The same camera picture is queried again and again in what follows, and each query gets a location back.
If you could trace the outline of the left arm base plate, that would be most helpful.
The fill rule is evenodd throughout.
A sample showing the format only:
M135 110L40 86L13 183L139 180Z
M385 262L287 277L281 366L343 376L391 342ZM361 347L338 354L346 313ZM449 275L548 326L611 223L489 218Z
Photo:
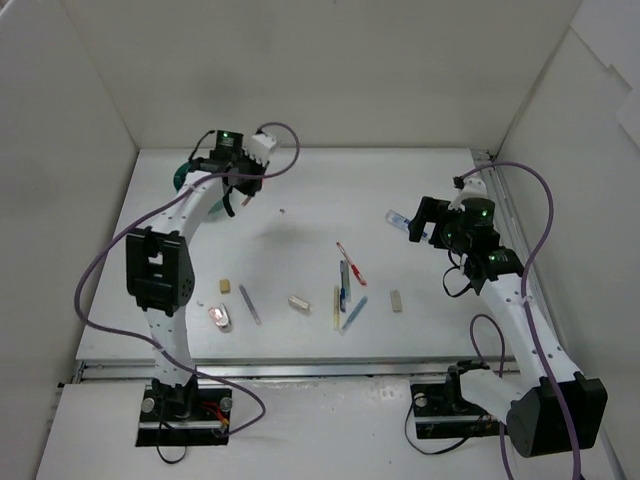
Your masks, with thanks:
M141 402L135 446L225 446L232 407L229 388L200 388L186 413L148 388Z

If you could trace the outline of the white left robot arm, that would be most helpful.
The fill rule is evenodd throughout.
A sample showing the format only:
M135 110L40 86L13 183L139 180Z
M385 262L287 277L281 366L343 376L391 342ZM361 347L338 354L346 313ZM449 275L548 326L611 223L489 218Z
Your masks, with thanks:
M206 157L190 155L177 188L177 202L126 237L126 286L144 312L155 347L152 388L175 418L191 418L200 395L189 351L186 305L195 290L189 243L213 206L234 214L229 196L253 196L266 173L275 137L262 130L250 137L219 131Z

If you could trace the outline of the grey-blue pen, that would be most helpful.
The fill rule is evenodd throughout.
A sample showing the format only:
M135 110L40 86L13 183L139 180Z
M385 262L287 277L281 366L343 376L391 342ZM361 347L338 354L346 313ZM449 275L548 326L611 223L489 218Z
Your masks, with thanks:
M244 301L245 301L245 303L247 305L247 308L249 309L249 312L250 312L251 316L253 317L254 321L256 322L257 325L261 325L261 323L262 323L261 318L260 318L260 316L259 316L259 314L258 314L258 312L257 312L257 310L256 310L256 308L255 308L250 296L249 296L249 293L248 293L246 287L244 285L240 284L238 288L239 288L239 291L240 291L240 293L241 293L241 295L242 295L242 297L243 297L243 299L244 299Z

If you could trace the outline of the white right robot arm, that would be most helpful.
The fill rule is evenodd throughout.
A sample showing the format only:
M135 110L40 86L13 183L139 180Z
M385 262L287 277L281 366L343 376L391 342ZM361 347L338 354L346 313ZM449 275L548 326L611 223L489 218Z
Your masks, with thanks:
M524 285L524 266L502 245L494 228L495 204L467 198L458 207L425 196L409 222L409 239L427 234L430 245L460 256L462 274L486 305L509 344L522 385L516 388L484 362L449 367L442 398L464 412L478 407L505 424L516 451L525 458L594 446L608 400L603 383L587 378L559 345Z

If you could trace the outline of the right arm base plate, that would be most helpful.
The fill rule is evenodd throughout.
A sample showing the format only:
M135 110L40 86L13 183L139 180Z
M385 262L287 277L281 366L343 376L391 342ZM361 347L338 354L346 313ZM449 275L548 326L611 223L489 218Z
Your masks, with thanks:
M410 394L408 416L419 440L464 440L497 436L519 392L488 364L464 360L441 380L412 382Z

